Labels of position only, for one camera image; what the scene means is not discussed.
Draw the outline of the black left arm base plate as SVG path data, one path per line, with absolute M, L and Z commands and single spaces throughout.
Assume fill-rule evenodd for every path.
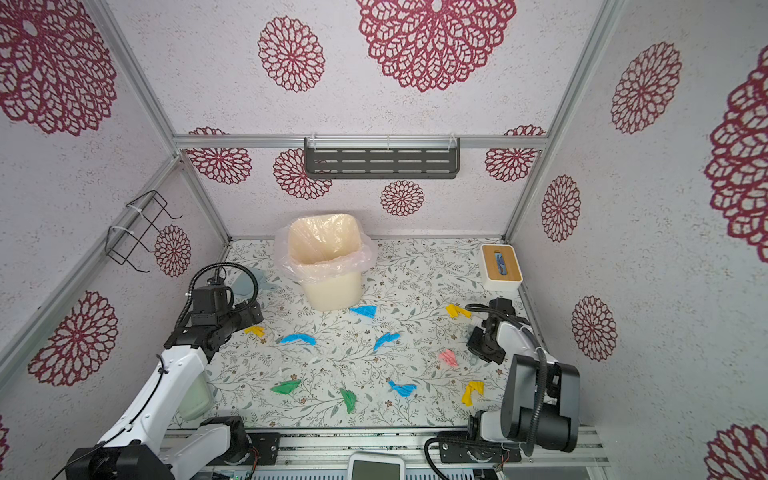
M 247 432 L 248 440 L 240 455 L 225 453 L 208 463 L 210 467 L 252 467 L 276 464 L 282 435 L 280 433 Z

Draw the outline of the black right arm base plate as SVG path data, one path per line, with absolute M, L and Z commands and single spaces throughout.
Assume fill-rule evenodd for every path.
M 443 431 L 437 435 L 438 453 L 445 464 L 501 464 L 521 461 L 517 444 L 498 444 L 484 440 L 469 440 L 466 433 Z

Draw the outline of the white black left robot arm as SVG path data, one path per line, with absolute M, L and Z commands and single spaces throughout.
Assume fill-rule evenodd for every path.
M 93 447 L 58 470 L 66 479 L 191 479 L 211 461 L 248 462 L 255 454 L 238 415 L 207 420 L 181 445 L 161 444 L 184 397 L 231 336 L 262 322 L 259 283 L 233 262 L 203 267 L 158 356 L 156 370 L 119 420 Z

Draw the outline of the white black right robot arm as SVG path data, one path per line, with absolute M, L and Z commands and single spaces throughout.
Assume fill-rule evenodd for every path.
M 441 435 L 423 445 L 429 468 L 439 479 L 448 476 L 431 456 L 431 447 L 456 447 L 471 454 L 510 461 L 518 454 L 530 457 L 536 448 L 571 453 L 580 429 L 580 373 L 557 360 L 539 341 L 529 320 L 516 314 L 512 301 L 496 298 L 464 309 L 484 313 L 467 349 L 485 362 L 511 361 L 501 406 L 470 417 L 463 437 Z

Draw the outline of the pale blue plastic dustpan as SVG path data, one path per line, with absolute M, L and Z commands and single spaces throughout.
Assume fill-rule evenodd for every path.
M 275 283 L 269 281 L 267 274 L 263 270 L 250 268 L 249 271 L 257 280 L 259 286 L 259 294 L 276 290 L 278 288 Z M 253 282 L 251 281 L 250 277 L 244 273 L 241 273 L 237 278 L 234 279 L 231 288 L 237 298 L 250 298 L 254 292 Z

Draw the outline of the cream trash bin with bag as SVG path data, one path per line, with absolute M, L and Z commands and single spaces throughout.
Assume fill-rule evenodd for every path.
M 299 284 L 317 311 L 357 305 L 362 274 L 375 266 L 377 254 L 376 243 L 349 214 L 298 218 L 275 235 L 275 265 Z

